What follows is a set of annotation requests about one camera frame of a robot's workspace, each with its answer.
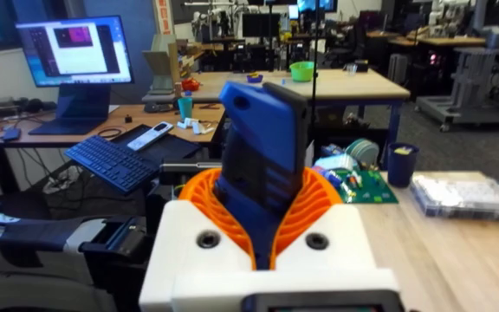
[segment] keyboard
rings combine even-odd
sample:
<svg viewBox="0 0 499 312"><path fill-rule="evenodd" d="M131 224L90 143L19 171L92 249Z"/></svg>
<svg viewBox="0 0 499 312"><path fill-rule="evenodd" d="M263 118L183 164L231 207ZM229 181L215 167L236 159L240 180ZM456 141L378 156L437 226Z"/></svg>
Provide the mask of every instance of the keyboard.
<svg viewBox="0 0 499 312"><path fill-rule="evenodd" d="M65 155L127 195L149 182L159 167L131 149L118 146L99 135L69 148Z"/></svg>

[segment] desk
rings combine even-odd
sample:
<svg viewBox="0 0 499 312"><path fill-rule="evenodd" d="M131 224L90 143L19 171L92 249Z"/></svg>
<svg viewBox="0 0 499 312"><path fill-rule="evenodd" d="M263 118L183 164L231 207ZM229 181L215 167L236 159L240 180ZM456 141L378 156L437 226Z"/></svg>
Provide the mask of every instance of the desk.
<svg viewBox="0 0 499 312"><path fill-rule="evenodd" d="M418 38L418 42L438 47L480 47L486 43L484 38L456 36L453 38Z"/></svg>
<svg viewBox="0 0 499 312"><path fill-rule="evenodd" d="M418 173L485 179L480 172ZM428 218L408 189L393 190L399 204L356 206L376 263L394 271L406 310L499 311L499 222Z"/></svg>
<svg viewBox="0 0 499 312"><path fill-rule="evenodd" d="M392 33L389 31L381 31L381 30L374 30L374 31L368 31L367 32L367 37L369 38L391 38L391 37L397 37L401 36L398 33Z"/></svg>
<svg viewBox="0 0 499 312"><path fill-rule="evenodd" d="M367 73L348 75L340 69L319 69L317 78L317 106L358 106L358 115L363 117L365 106L387 105L392 107L387 143L393 143L398 137L399 108L409 97L409 91L389 81L382 75L369 69ZM273 82L283 85L308 99L313 92L312 82L294 82L290 73L285 71L259 72L263 75L263 82ZM212 72L193 74L203 86L191 98L196 103L215 103L223 89L225 82L236 81L247 83L246 74L233 74L231 72ZM147 95L142 101L155 103L170 103L174 95Z"/></svg>
<svg viewBox="0 0 499 312"><path fill-rule="evenodd" d="M193 111L193 118L199 120L208 120L216 122L212 125L215 129L221 129L224 123L224 107L223 105L215 105L218 109L202 109L196 105ZM133 117L132 123L125 123L125 117L130 115ZM53 120L54 114L43 115L39 117L42 120ZM123 131L131 130L141 124L148 126L155 126L161 121L167 121L175 127L171 130L170 134L176 135L181 139L197 142L202 146L210 148L211 157L217 157L220 153L221 131L212 131L207 134L196 135L191 129L181 129L176 127L177 121L180 121L180 115L175 115L174 112L162 114L148 114L144 112L144 107L141 105L126 105L121 106L109 114L109 118L99 127L95 128L92 132L86 135L29 135L28 132L36 127L39 123L22 120L18 127L22 130L20 140L3 143L0 141L0 186L3 193L18 192L19 187L15 177L12 175L13 171L10 166L9 160L5 152L5 148L62 148L71 147L92 135L96 135L102 129L117 127Z"/></svg>
<svg viewBox="0 0 499 312"><path fill-rule="evenodd" d="M398 45L400 47L413 47L418 45L418 42L409 40L403 36L388 40L388 43Z"/></svg>

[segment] blue container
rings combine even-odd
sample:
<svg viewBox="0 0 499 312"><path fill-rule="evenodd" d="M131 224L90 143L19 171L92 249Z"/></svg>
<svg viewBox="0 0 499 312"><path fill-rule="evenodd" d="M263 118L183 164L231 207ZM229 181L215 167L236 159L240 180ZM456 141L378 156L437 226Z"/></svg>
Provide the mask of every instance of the blue container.
<svg viewBox="0 0 499 312"><path fill-rule="evenodd" d="M180 115L182 116L182 120L186 118L191 118L191 98L180 98L178 99L178 109L180 109Z"/></svg>
<svg viewBox="0 0 499 312"><path fill-rule="evenodd" d="M396 153L399 148L410 149L407 155ZM412 182L412 175L417 163L419 149L406 143L392 143L388 146L388 183L396 187L407 187Z"/></svg>

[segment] black cable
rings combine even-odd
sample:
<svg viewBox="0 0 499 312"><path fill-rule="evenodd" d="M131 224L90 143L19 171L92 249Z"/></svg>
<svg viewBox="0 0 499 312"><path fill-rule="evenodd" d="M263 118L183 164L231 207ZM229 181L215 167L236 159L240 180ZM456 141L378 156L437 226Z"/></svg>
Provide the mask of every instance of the black cable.
<svg viewBox="0 0 499 312"><path fill-rule="evenodd" d="M30 182L30 179L28 177L28 173L26 172L26 161L24 161L23 154L21 153L21 149L17 148L16 152L18 153L18 156L20 156L21 161L23 163L23 173L24 173L24 179L26 179L26 182L28 182L30 188L32 188L32 182Z"/></svg>
<svg viewBox="0 0 499 312"><path fill-rule="evenodd" d="M315 134L315 107L317 105L317 55L319 52L319 0L315 0L315 52L313 59L313 92L311 94L311 135Z"/></svg>
<svg viewBox="0 0 499 312"><path fill-rule="evenodd" d="M99 135L103 139L112 139L112 138L118 137L119 135L121 135L123 133L124 133L124 131L122 129L119 129L117 127L112 127L112 128L103 129L103 130L99 131L97 133L97 135Z"/></svg>

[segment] remote control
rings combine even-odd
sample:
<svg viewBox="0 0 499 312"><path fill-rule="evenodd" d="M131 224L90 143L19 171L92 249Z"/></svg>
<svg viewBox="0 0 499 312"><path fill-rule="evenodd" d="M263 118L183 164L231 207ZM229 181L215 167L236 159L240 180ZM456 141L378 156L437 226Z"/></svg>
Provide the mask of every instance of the remote control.
<svg viewBox="0 0 499 312"><path fill-rule="evenodd" d="M152 144L155 140L165 135L172 130L174 126L168 122L161 122L154 128L147 130L144 134L140 135L136 140L128 143L128 147L137 152L142 148Z"/></svg>

